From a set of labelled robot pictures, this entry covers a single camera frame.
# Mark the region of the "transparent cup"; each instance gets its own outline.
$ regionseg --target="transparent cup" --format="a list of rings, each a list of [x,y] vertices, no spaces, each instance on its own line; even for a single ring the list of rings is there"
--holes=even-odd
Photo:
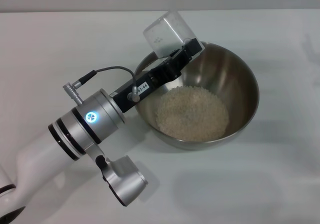
[[[177,11],[165,13],[148,26],[143,31],[143,35],[158,58],[168,56],[174,50],[180,49],[192,39],[197,38]],[[198,42],[204,50],[205,47],[199,40]]]

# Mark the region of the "rice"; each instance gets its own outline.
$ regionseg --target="rice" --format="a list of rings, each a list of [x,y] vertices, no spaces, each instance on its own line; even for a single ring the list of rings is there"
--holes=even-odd
[[[184,141],[222,137],[229,123],[223,102],[202,87],[179,86],[164,94],[156,111],[161,132]]]

